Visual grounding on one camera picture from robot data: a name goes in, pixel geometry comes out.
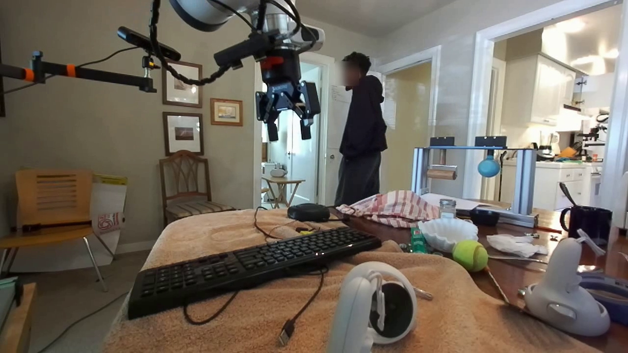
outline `chair back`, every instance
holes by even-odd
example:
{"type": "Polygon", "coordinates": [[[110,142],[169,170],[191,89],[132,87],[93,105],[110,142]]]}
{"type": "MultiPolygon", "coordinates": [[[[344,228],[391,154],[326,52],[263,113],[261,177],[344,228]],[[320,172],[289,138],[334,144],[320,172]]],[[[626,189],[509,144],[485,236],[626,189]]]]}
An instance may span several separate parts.
{"type": "Polygon", "coordinates": [[[83,170],[18,170],[18,225],[91,221],[93,174],[83,170]]]}
{"type": "Polygon", "coordinates": [[[212,199],[208,158],[179,150],[159,160],[165,203],[203,197],[212,199]]]}

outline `cup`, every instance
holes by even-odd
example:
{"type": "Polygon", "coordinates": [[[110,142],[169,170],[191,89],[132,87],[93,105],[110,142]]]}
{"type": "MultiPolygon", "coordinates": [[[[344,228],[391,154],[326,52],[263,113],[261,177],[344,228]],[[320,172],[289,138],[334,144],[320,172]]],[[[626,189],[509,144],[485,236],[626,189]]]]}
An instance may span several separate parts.
{"type": "Polygon", "coordinates": [[[454,197],[440,199],[440,215],[442,217],[456,217],[456,199],[454,197]]]}
{"type": "Polygon", "coordinates": [[[562,227],[570,232],[570,236],[579,236],[577,228],[589,232],[589,236],[599,244],[607,246],[609,232],[611,232],[611,221],[613,211],[605,207],[593,207],[593,205],[573,205],[562,209],[562,227]]]}

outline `picture frame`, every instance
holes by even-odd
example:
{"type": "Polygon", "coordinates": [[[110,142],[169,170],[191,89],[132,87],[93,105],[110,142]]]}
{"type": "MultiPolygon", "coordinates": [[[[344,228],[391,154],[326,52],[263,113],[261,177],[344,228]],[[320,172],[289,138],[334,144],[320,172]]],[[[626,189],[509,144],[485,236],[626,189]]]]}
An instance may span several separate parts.
{"type": "MultiPolygon", "coordinates": [[[[199,79],[203,66],[197,62],[171,62],[183,76],[199,79]]],[[[187,83],[163,68],[163,103],[203,107],[203,85],[187,83]]]]}
{"type": "Polygon", "coordinates": [[[242,99],[212,97],[214,125],[242,125],[242,99]]]}
{"type": "Polygon", "coordinates": [[[165,111],[163,113],[165,152],[189,150],[203,154],[203,113],[165,111]]]}

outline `black mug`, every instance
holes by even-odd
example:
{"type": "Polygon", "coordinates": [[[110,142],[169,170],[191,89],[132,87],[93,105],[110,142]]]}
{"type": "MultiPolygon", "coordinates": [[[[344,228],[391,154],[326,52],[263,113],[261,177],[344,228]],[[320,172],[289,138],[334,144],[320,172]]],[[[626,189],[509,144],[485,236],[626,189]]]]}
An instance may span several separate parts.
{"type": "Polygon", "coordinates": [[[562,227],[570,232],[570,236],[579,236],[577,228],[581,227],[599,246],[607,246],[609,242],[611,219],[613,211],[605,207],[573,205],[562,209],[562,227]]]}

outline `dark clothing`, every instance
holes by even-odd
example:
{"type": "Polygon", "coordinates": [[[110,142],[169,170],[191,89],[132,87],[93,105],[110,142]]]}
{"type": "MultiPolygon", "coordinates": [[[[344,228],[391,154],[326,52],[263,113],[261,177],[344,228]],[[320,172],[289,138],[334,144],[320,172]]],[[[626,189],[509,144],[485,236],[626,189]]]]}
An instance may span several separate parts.
{"type": "Polygon", "coordinates": [[[387,148],[387,123],[381,113],[383,85],[377,76],[363,76],[354,87],[346,130],[340,152],[362,156],[387,148]]]}
{"type": "Polygon", "coordinates": [[[336,203],[354,203],[379,191],[381,150],[387,148],[387,123],[377,76],[363,76],[354,87],[346,130],[342,134],[342,164],[338,170],[336,203]]]}
{"type": "Polygon", "coordinates": [[[338,170],[336,203],[354,203],[379,191],[381,154],[344,156],[338,170]]]}

